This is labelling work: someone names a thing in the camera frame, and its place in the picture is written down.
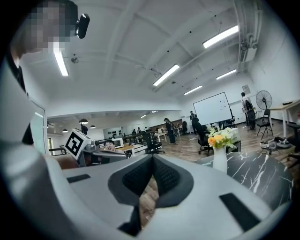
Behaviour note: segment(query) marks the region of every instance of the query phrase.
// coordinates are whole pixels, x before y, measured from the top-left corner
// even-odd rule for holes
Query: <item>wooden desk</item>
[[[300,104],[300,99],[294,100],[294,101],[292,101],[291,104],[288,104],[288,105],[282,105],[281,104],[280,106],[270,108],[271,111],[279,111],[282,114],[283,137],[284,138],[286,137],[286,122],[289,123],[287,110],[291,107],[294,107],[294,106],[298,105],[298,104]]]
[[[118,150],[122,150],[122,151],[124,151],[124,152],[127,152],[127,151],[131,150],[131,152],[132,152],[132,157],[134,157],[134,156],[135,156],[134,148],[135,148],[134,146],[128,145],[128,146],[125,146],[125,147],[122,147],[122,148],[118,148]]]

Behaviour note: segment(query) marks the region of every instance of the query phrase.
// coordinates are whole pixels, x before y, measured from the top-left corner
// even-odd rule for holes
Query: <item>white shirt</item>
[[[248,98],[246,96],[242,97],[241,102],[242,102],[242,105],[243,105],[243,107],[242,107],[243,109],[245,109],[246,100],[251,103],[251,99],[250,98]]]

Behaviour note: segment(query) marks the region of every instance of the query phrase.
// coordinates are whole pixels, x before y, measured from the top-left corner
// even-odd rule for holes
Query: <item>air conditioner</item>
[[[246,48],[246,47],[241,47],[240,48],[240,62],[248,62],[253,60],[255,57],[257,51],[257,47],[251,47],[251,48]]]
[[[257,51],[257,47],[256,46],[248,48],[245,62],[253,60],[253,58],[255,57],[256,51]]]

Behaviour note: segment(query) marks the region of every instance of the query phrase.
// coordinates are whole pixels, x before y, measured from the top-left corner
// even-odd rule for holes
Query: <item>fluorescent light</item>
[[[235,73],[235,72],[236,72],[236,69],[235,69],[235,70],[232,70],[232,71],[230,71],[230,72],[228,72],[228,73],[225,73],[225,74],[221,75],[220,77],[217,77],[216,79],[219,80],[220,78],[225,77],[225,76],[227,76],[227,75],[229,75],[229,74],[232,74],[232,73]]]
[[[60,68],[61,74],[63,76],[69,76],[65,62],[64,62],[64,58],[62,57],[62,53],[61,52],[55,52],[54,53],[57,64]]]
[[[232,27],[232,28],[230,28],[230,29],[227,29],[227,30],[221,32],[220,34],[214,36],[213,38],[211,38],[211,39],[205,41],[205,42],[203,43],[203,46],[204,46],[205,48],[208,48],[208,47],[210,47],[211,45],[214,45],[215,43],[217,43],[218,41],[221,41],[222,39],[224,39],[224,38],[226,38],[226,37],[229,37],[230,35],[232,35],[232,34],[238,32],[238,31],[239,31],[239,26],[236,25],[236,26],[234,26],[234,27]]]
[[[162,75],[155,83],[154,86],[158,86],[164,79],[170,76],[173,72],[175,72],[178,68],[180,68],[177,64],[171,67],[164,75]]]
[[[196,91],[197,89],[199,89],[199,88],[201,88],[201,87],[202,87],[202,86],[196,87],[196,88],[192,89],[191,91],[186,92],[184,95],[187,95],[187,94],[189,94],[189,93],[191,93],[191,92],[193,92],[193,91]]]
[[[39,116],[40,118],[43,118],[43,116],[37,112],[34,113],[35,115]]]

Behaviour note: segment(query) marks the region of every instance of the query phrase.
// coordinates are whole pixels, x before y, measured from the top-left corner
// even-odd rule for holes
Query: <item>desk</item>
[[[177,129],[177,131],[178,131],[178,136],[180,136],[180,132],[179,132],[179,129],[182,129],[182,127],[179,127],[179,128],[175,128],[175,129]]]
[[[155,136],[158,138],[158,141],[160,142],[160,136],[162,136],[162,135],[166,135],[167,134],[167,132],[164,132],[164,133],[159,133],[159,134],[155,134]]]
[[[135,148],[134,146],[129,145],[129,146],[125,146],[125,147],[122,147],[122,148],[118,148],[118,150],[122,150],[122,151],[124,151],[124,152],[127,152],[127,151],[131,150],[131,152],[132,152],[132,157],[134,157],[134,156],[135,156],[134,148]]]
[[[212,167],[213,158],[204,157],[195,163]],[[227,165],[228,176],[249,188],[273,210],[291,199],[293,177],[275,158],[258,153],[230,152]]]
[[[288,104],[288,105],[280,105],[280,106],[277,106],[277,107],[270,108],[271,111],[279,111],[282,114],[283,137],[284,138],[286,138],[286,121],[287,121],[287,123],[289,123],[287,109],[289,109],[291,107],[294,107],[298,104],[300,104],[300,99],[299,100],[294,100],[291,104]]]

